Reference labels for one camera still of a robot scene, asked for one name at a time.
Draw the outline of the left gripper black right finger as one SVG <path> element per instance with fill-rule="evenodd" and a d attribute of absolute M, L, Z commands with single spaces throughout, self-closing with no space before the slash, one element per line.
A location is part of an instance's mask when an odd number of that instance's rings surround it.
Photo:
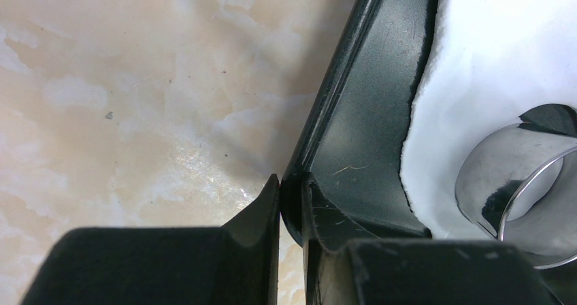
<path fill-rule="evenodd" d="M 555 304 L 502 242 L 380 238 L 344 214 L 313 175 L 301 184 L 308 304 Z"/>

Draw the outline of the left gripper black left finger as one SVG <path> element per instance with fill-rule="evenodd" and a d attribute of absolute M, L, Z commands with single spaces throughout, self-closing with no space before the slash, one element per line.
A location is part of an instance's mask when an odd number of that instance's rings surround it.
<path fill-rule="evenodd" d="M 220 227 L 104 228 L 66 233 L 23 304 L 275 304 L 280 186 Z"/>

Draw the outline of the black baking tray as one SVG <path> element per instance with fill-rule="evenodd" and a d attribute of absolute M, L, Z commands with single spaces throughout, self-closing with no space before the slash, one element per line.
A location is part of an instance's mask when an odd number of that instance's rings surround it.
<path fill-rule="evenodd" d="M 357 0 L 281 185 L 282 216 L 303 248 L 301 184 L 380 238 L 437 239 L 414 215 L 401 181 L 412 104 L 433 45 L 439 0 Z M 576 303 L 576 259 L 537 269 L 555 304 Z"/>

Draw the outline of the clear glass cup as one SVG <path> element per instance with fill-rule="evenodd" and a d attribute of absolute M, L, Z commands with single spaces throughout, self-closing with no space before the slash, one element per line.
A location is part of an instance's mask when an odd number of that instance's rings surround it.
<path fill-rule="evenodd" d="M 462 215 L 537 269 L 576 259 L 576 108 L 546 104 L 492 133 L 455 184 Z"/>

